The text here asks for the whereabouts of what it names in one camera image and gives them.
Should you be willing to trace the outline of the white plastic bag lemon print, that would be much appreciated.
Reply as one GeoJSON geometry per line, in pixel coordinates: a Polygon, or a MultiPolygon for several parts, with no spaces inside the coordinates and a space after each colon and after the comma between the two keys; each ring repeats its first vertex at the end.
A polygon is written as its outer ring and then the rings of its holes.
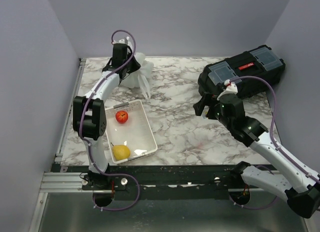
{"type": "Polygon", "coordinates": [[[126,88],[140,88],[144,98],[151,98],[151,87],[149,79],[152,77],[152,70],[154,68],[154,63],[147,61],[145,54],[141,52],[135,52],[134,58],[140,64],[140,68],[127,75],[126,78],[120,83],[121,86],[126,88]]]}

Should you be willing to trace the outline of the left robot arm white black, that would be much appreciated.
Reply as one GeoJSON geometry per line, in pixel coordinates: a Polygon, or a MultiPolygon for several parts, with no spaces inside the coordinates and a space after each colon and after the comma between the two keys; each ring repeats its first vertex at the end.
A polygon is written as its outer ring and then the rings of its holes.
{"type": "Polygon", "coordinates": [[[73,99],[72,127],[86,147],[89,170],[96,173],[93,183],[101,190],[107,189],[111,183],[111,177],[105,173],[109,163],[102,141],[107,128],[105,102],[126,75],[140,67],[129,45],[115,43],[112,57],[102,69],[100,79],[84,96],[77,95],[73,99]]]}

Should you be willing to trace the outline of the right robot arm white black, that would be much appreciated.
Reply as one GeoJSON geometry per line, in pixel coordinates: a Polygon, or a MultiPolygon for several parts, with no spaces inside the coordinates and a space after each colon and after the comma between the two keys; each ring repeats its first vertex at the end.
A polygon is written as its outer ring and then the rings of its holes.
{"type": "Polygon", "coordinates": [[[223,124],[232,137],[251,148],[274,166],[280,175],[261,171],[246,162],[239,163],[230,175],[230,183],[261,188],[286,201],[297,215],[309,219],[320,206],[320,174],[302,163],[257,119],[245,113],[243,101],[236,94],[221,97],[206,93],[193,105],[197,116],[208,107],[206,117],[223,124]]]}

